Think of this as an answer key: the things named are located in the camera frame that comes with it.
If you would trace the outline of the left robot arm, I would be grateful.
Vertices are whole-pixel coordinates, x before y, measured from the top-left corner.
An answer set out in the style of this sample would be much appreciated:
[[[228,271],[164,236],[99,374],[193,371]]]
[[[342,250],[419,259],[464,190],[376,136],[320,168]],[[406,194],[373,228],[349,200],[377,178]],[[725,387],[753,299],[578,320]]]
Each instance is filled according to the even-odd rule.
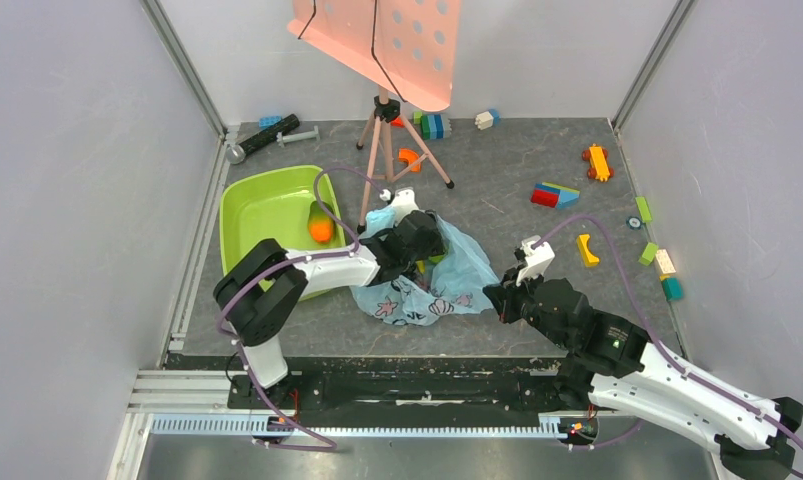
[[[278,334],[302,297],[340,287],[367,287],[410,277],[416,263],[445,251],[432,211],[414,210],[390,228],[352,245],[313,251],[258,242],[214,287],[221,324],[236,342],[267,407],[291,394],[289,368]]]

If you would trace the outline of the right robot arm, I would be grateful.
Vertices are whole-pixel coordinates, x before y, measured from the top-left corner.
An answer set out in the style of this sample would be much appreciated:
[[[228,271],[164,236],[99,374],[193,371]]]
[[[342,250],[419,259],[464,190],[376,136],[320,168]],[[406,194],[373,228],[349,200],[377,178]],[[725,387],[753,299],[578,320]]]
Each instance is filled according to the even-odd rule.
[[[483,289],[503,323],[525,321],[567,353],[557,400],[616,410],[675,432],[718,455],[742,479],[786,479],[803,406],[735,388],[653,342],[645,329],[592,307],[566,279],[518,282],[509,272]]]

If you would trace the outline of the light blue cartoon plastic bag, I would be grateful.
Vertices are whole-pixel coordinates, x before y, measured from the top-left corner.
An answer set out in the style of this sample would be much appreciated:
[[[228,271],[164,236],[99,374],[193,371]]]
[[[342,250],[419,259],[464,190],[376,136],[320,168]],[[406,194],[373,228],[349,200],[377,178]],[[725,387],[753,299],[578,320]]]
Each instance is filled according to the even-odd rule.
[[[492,307],[483,288],[498,282],[490,260],[471,236],[436,217],[446,246],[439,261],[427,259],[424,271],[374,286],[353,287],[364,313],[391,325],[429,326],[443,316],[478,314]]]

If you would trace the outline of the green orange fake mango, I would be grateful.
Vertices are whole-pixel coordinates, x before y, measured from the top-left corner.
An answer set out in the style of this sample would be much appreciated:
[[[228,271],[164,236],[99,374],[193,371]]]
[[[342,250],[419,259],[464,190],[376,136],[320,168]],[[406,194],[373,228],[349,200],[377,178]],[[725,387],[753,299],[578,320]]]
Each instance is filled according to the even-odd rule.
[[[335,237],[336,225],[328,210],[324,202],[313,201],[309,206],[307,230],[312,240],[319,244],[328,244]]]

